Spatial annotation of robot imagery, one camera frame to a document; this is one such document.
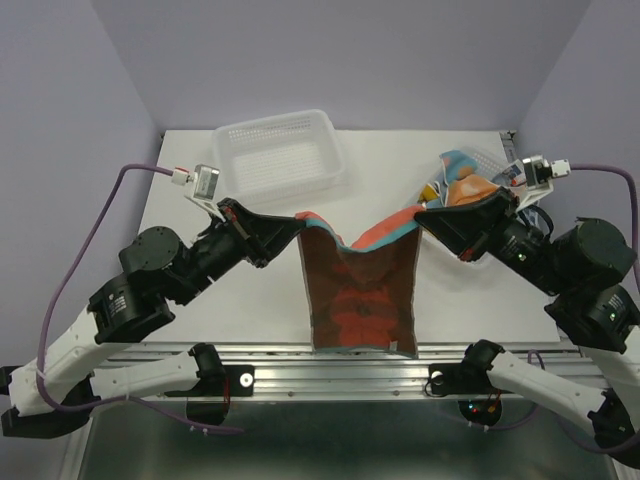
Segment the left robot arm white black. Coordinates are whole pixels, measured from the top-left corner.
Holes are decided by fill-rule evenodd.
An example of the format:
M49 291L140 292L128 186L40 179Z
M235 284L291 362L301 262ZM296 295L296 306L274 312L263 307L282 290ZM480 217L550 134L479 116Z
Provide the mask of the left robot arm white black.
M101 407L143 404L165 393L229 398L236 382L209 343L159 362L97 369L171 323L171 303L189 304L241 262L266 267L305 227L294 217L253 213L233 199L218 208L192 246L168 227L144 230L120 252L121 273L90 297L56 341L30 363L2 368L1 392L11 402L1 415L4 436L58 438L85 426Z

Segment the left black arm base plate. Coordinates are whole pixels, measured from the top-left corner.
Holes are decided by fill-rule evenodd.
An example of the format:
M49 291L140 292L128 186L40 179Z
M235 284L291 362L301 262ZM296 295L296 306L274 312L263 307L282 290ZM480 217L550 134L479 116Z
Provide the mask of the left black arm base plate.
M201 381L198 387L200 397L248 398L254 394L255 367L250 364L226 365L225 373Z

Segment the red bear towel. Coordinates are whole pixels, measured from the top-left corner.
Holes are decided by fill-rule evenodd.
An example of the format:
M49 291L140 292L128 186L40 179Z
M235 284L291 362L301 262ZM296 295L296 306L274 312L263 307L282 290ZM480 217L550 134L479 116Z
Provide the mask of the red bear towel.
M319 215L298 236L309 304L312 348L317 353L381 351L415 358L413 297L422 232L404 208L347 244Z

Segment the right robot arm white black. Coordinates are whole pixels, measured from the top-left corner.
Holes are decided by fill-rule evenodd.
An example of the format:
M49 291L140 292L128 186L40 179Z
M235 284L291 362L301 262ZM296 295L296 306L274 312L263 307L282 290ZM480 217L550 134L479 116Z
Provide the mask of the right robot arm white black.
M544 308L598 367L598 390L536 367L489 340L458 363L433 364L430 396L505 391L555 413L590 435L591 452L639 466L639 308L621 282L637 254L611 223L581 218L555 240L522 222L518 199L500 188L463 206L415 214L416 223L464 262L485 254L551 298Z

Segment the orange polka dot towel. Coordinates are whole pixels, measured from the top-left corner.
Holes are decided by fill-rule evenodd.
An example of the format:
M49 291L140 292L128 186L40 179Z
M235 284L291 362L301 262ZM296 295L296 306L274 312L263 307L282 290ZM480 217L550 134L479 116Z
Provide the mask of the orange polka dot towel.
M470 174L461 180L453 181L447 188L445 206L455 207L471 204L488 197L499 188L486 178Z

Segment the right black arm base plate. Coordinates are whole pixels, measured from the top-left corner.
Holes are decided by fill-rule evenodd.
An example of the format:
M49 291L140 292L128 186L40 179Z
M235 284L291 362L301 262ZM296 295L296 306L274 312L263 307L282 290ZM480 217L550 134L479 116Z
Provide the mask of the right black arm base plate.
M431 397L449 395L489 395L496 393L487 372L463 363L436 363L429 366L429 377L424 387Z

